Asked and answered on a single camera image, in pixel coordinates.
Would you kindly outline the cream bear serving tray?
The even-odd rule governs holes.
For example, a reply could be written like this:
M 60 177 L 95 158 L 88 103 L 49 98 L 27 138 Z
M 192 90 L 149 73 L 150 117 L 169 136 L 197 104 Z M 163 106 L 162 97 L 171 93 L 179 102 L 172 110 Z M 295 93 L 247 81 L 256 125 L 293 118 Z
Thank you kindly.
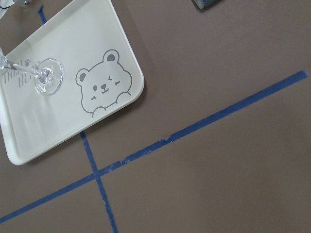
M 36 66 L 60 61 L 59 90 L 37 92 L 33 78 L 0 73 L 0 124 L 9 160 L 22 165 L 134 102 L 144 76 L 109 0 L 74 0 L 8 54 Z

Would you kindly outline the clear wine glass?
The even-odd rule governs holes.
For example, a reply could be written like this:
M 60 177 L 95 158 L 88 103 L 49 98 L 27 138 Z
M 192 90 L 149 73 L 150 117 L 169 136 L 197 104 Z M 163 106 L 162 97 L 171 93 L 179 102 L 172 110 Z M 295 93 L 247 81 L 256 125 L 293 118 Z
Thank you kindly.
M 30 75 L 35 79 L 37 92 L 47 96 L 53 95 L 59 90 L 64 77 L 64 68 L 56 59 L 48 58 L 43 60 L 37 68 L 27 68 L 9 61 L 2 49 L 0 49 L 0 69 L 17 70 Z

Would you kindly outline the grey folded cloth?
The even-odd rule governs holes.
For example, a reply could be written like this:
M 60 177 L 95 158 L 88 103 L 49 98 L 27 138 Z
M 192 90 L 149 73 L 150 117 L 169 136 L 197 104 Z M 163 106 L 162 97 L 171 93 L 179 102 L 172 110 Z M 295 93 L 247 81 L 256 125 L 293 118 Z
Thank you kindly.
M 220 0 L 193 0 L 199 10 L 207 10 L 215 6 Z

